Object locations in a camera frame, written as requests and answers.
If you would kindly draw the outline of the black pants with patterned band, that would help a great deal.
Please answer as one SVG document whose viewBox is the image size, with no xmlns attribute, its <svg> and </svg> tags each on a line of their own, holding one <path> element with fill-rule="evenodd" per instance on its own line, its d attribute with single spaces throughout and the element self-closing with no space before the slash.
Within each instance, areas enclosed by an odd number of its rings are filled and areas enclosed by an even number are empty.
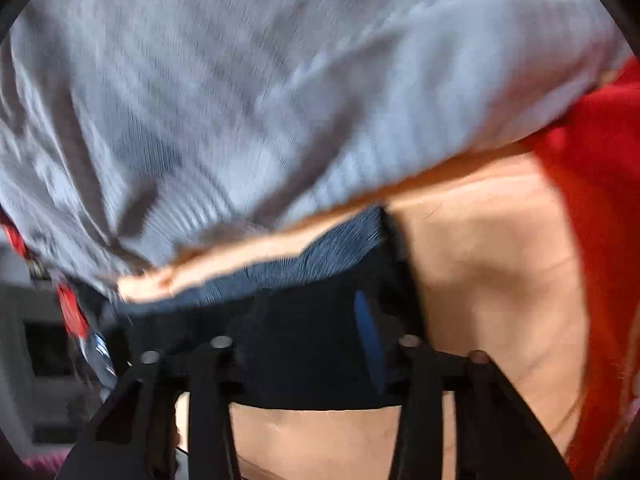
<svg viewBox="0 0 640 480">
<path fill-rule="evenodd" d="M 231 400 L 268 410 L 401 404 L 408 380 L 397 341 L 425 333 L 405 242 L 378 206 L 334 226 L 296 257 L 114 309 L 134 356 L 231 338 Z"/>
</svg>

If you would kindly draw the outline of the peach bed sheet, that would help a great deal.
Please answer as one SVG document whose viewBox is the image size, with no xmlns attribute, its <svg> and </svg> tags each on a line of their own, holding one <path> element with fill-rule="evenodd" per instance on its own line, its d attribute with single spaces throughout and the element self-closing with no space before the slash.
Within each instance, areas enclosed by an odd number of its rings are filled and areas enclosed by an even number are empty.
<svg viewBox="0 0 640 480">
<path fill-rule="evenodd" d="M 206 278 L 297 256 L 370 203 L 408 242 L 437 350 L 487 352 L 566 455 L 582 407 L 588 316 L 559 192 L 522 144 L 448 160 L 350 204 L 117 282 L 122 299 L 166 299 Z M 232 408 L 251 479 L 386 479 L 398 410 L 299 413 Z"/>
</svg>

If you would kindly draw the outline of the red embroidered cloth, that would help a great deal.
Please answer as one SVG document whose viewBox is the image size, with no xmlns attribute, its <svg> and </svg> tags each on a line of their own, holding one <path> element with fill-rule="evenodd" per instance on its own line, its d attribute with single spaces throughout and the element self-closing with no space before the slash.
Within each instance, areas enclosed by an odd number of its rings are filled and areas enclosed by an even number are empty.
<svg viewBox="0 0 640 480">
<path fill-rule="evenodd" d="M 77 296 L 68 281 L 66 281 L 66 278 L 60 278 L 56 275 L 51 276 L 39 261 L 37 255 L 26 245 L 24 237 L 21 236 L 20 231 L 4 210 L 1 211 L 1 227 L 4 234 L 6 234 L 9 245 L 27 264 L 29 277 L 32 280 L 53 283 L 58 294 L 58 302 L 60 303 L 67 333 L 78 339 L 87 339 L 91 333 L 89 323 L 82 313 Z"/>
</svg>

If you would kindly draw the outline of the red fabric item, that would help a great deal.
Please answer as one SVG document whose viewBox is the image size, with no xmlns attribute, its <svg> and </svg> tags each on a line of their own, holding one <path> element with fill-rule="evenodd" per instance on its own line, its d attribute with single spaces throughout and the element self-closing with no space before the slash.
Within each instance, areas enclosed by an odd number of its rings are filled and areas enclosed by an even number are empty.
<svg viewBox="0 0 640 480">
<path fill-rule="evenodd" d="M 604 469 L 639 404 L 639 61 L 524 141 L 560 191 L 589 318 L 585 399 L 567 452 L 577 479 Z"/>
</svg>

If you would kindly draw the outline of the grey striped duvet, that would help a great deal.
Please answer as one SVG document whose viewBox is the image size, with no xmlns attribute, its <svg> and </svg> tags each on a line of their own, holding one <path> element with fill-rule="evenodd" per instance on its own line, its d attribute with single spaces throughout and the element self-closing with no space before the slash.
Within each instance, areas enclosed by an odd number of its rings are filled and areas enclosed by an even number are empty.
<svg viewBox="0 0 640 480">
<path fill-rule="evenodd" d="M 599 0 L 29 0 L 1 206 L 109 288 L 520 140 L 629 52 Z"/>
</svg>

